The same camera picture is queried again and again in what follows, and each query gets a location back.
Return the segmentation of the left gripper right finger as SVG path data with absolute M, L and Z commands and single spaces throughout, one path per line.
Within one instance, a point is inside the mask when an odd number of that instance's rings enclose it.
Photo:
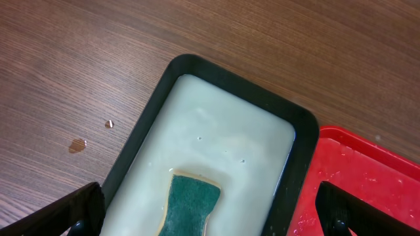
M 320 183 L 315 205 L 325 236 L 419 234 L 419 230 L 327 181 Z

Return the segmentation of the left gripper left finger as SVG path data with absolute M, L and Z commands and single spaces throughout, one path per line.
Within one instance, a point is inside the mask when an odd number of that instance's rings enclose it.
M 99 235 L 106 215 L 104 194 L 91 182 L 1 229 L 2 235 L 61 235 L 82 222 L 83 235 Z

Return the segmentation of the green and yellow sponge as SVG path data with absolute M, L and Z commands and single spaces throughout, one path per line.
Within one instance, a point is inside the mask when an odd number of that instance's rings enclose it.
M 218 183 L 174 170 L 157 236 L 204 236 L 207 221 L 221 196 Z

